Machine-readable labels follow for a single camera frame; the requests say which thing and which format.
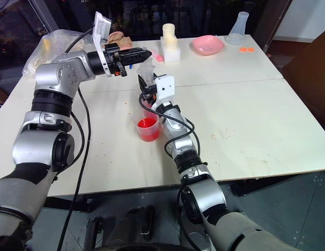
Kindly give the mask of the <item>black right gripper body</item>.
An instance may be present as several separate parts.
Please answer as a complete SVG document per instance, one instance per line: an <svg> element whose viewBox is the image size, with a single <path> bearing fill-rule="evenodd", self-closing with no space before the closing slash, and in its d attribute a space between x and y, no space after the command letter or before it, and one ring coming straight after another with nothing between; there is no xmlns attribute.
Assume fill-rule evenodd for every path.
<svg viewBox="0 0 325 251"><path fill-rule="evenodd" d="M156 101L157 87L156 85L141 86L141 101L146 102L148 105L153 105Z"/></svg>

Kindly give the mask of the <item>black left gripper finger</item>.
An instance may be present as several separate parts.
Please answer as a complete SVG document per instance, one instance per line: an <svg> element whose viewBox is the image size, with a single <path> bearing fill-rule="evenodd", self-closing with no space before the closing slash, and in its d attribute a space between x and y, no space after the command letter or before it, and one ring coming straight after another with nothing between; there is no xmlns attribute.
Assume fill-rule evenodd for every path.
<svg viewBox="0 0 325 251"><path fill-rule="evenodd" d="M145 48L131 48L119 51L122 59L147 59L152 55L152 52Z"/></svg>
<svg viewBox="0 0 325 251"><path fill-rule="evenodd" d="M133 65L142 63L147 60L150 56L148 55L133 55L133 56L123 56L121 58L121 63L123 66Z"/></svg>

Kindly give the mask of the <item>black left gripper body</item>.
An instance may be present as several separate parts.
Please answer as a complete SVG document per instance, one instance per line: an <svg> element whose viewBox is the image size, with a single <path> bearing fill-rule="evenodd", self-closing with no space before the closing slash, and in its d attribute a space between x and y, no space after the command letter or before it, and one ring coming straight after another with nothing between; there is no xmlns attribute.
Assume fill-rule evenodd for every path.
<svg viewBox="0 0 325 251"><path fill-rule="evenodd" d="M120 52L120 47L118 46L118 44L111 43L105 45L105 50L103 53L108 67L109 76L111 75L115 75L115 76L120 75L122 77L127 76L125 67L121 63L119 52Z"/></svg>

